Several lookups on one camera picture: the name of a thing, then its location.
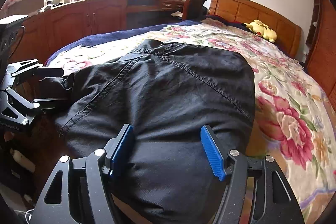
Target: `black jacket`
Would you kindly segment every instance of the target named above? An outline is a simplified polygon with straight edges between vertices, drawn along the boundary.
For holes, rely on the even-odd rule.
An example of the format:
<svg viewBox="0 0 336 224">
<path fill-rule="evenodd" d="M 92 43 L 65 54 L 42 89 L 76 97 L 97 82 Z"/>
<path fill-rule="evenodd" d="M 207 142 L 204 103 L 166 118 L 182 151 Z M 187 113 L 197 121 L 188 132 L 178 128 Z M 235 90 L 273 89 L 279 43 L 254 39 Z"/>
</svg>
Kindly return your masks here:
<svg viewBox="0 0 336 224">
<path fill-rule="evenodd" d="M 68 96 L 55 119 L 78 157 L 136 134 L 126 173 L 112 193 L 153 223 L 207 223 L 224 184 L 200 142 L 209 124 L 223 145 L 245 152 L 255 112 L 254 73 L 236 52 L 146 40 L 125 56 L 42 82 L 47 97 Z"/>
</svg>

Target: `jacket seam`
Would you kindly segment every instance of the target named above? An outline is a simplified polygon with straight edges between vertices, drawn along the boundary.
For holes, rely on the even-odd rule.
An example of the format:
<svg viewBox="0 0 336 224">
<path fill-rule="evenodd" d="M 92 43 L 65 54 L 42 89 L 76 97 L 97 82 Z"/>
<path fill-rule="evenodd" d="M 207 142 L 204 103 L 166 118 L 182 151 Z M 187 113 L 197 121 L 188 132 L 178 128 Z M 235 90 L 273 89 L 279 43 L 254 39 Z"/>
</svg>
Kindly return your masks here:
<svg viewBox="0 0 336 224">
<path fill-rule="evenodd" d="M 98 92 L 98 94 L 96 94 L 96 95 L 90 100 L 90 102 L 88 102 L 88 104 L 87 104 L 82 110 L 80 110 L 80 111 L 77 112 L 75 115 L 73 115 L 73 116 L 69 119 L 69 121 L 67 121 L 67 122 L 65 123 L 65 125 L 62 126 L 59 135 L 60 135 L 60 136 L 61 136 L 61 135 L 65 135 L 65 134 L 70 130 L 70 128 L 71 128 L 76 122 L 78 122 L 79 119 L 81 119 L 82 117 L 85 117 L 87 114 L 89 114 L 90 111 L 91 111 L 91 109 L 88 110 L 88 108 L 91 106 L 91 104 L 92 104 L 92 103 L 93 103 L 99 96 L 101 96 L 101 94 L 102 94 L 103 92 L 105 92 L 105 95 L 102 97 L 102 99 L 103 99 L 103 98 L 107 95 L 106 90 L 107 90 L 108 88 L 112 89 L 116 84 L 118 84 L 118 83 L 122 80 L 122 78 L 124 78 L 124 77 L 130 72 L 131 68 L 132 68 L 132 67 L 133 67 L 133 66 L 140 60 L 140 58 L 141 58 L 141 57 L 136 58 L 136 59 L 134 59 L 134 60 L 128 62 L 128 63 L 121 69 L 121 71 L 117 74 L 117 76 L 116 76 L 115 78 L 113 78 L 110 82 L 108 82 L 108 83 L 105 85 L 105 87 L 104 87 L 100 92 Z M 79 116 L 80 114 L 83 114 L 83 115 L 80 116 L 80 117 L 78 117 L 78 119 L 76 119 L 76 120 L 74 121 L 74 118 L 75 118 L 76 116 Z M 65 132 L 63 132 L 64 128 L 65 128 L 70 122 L 73 122 L 73 124 L 70 125 L 70 126 L 66 129 Z"/>
<path fill-rule="evenodd" d="M 153 55 L 157 56 L 158 58 L 161 58 L 167 62 L 171 62 L 173 64 L 175 64 L 176 66 L 179 66 L 180 68 L 184 69 L 186 72 L 188 72 L 190 75 L 192 75 L 193 77 L 197 78 L 198 80 L 202 81 L 203 83 L 207 84 L 209 87 L 211 87 L 214 91 L 216 91 L 217 93 L 219 93 L 221 96 L 223 96 L 224 98 L 226 98 L 227 100 L 229 100 L 246 118 L 248 118 L 248 120 L 252 121 L 251 117 L 238 105 L 238 103 L 231 98 L 230 96 L 228 96 L 224 91 L 222 91 L 221 89 L 219 89 L 217 86 L 215 86 L 214 84 L 208 82 L 206 79 L 204 79 L 203 77 L 199 76 L 198 74 L 196 74 L 195 72 L 189 70 L 188 68 L 184 67 L 182 64 L 175 62 L 173 60 L 169 60 L 167 58 L 164 58 L 162 56 L 159 56 L 157 54 Z"/>
<path fill-rule="evenodd" d="M 177 43 L 177 42 L 175 42 L 175 43 L 173 43 L 172 45 L 170 45 L 169 47 L 167 47 L 166 49 L 164 49 L 164 50 L 162 50 L 162 51 L 157 51 L 157 54 L 159 55 L 159 54 L 165 54 L 167 51 L 169 51 L 172 47 L 176 47 L 178 44 L 180 44 L 180 43 Z M 152 54 L 153 52 L 155 52 L 155 50 L 156 49 L 146 49 L 146 48 L 144 48 L 144 49 L 138 49 L 138 50 L 132 50 L 132 51 L 130 51 L 129 53 L 134 53 L 134 52 L 147 52 L 147 53 L 150 53 L 150 54 Z"/>
</svg>

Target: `wooden headboard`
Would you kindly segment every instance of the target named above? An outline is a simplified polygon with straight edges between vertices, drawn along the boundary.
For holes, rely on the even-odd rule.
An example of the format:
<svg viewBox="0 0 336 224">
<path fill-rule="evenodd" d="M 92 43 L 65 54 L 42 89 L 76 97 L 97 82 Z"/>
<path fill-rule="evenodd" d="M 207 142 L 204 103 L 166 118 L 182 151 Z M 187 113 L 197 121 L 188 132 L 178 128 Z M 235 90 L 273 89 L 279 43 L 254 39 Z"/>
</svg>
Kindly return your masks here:
<svg viewBox="0 0 336 224">
<path fill-rule="evenodd" d="M 250 0 L 211 0 L 210 14 L 242 23 L 259 19 L 277 32 L 276 44 L 281 50 L 295 58 L 300 44 L 301 28 L 277 12 Z"/>
</svg>

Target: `cabinet door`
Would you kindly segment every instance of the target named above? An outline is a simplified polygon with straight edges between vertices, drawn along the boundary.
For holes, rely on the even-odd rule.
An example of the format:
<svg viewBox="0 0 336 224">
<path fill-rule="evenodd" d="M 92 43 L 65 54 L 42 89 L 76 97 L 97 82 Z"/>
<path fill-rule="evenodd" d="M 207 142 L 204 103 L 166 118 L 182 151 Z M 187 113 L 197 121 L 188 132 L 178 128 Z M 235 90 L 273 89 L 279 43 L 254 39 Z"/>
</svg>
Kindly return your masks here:
<svg viewBox="0 0 336 224">
<path fill-rule="evenodd" d="M 44 18 L 43 13 L 41 13 L 23 22 L 22 25 L 25 27 L 25 33 L 12 55 L 10 63 L 31 59 L 37 59 L 40 63 L 44 63 L 49 58 L 51 53 L 46 39 Z"/>
<path fill-rule="evenodd" d="M 92 34 L 126 29 L 127 0 L 91 0 L 90 21 Z"/>
<path fill-rule="evenodd" d="M 46 32 L 52 53 L 91 34 L 87 1 L 79 1 L 46 11 Z"/>
</svg>

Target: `stuffed toy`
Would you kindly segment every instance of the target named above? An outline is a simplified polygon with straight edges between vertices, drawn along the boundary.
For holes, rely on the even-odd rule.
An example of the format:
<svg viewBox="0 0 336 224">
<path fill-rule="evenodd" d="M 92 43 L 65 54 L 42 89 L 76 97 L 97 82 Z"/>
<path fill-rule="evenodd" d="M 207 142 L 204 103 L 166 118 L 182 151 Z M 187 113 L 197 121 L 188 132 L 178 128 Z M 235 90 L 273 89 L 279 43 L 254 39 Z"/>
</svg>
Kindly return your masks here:
<svg viewBox="0 0 336 224">
<path fill-rule="evenodd" d="M 277 33 L 270 29 L 267 25 L 262 23 L 260 20 L 254 20 L 250 24 L 245 23 L 246 27 L 248 27 L 254 34 L 259 37 L 263 37 L 269 42 L 274 43 L 275 40 L 278 38 Z"/>
</svg>

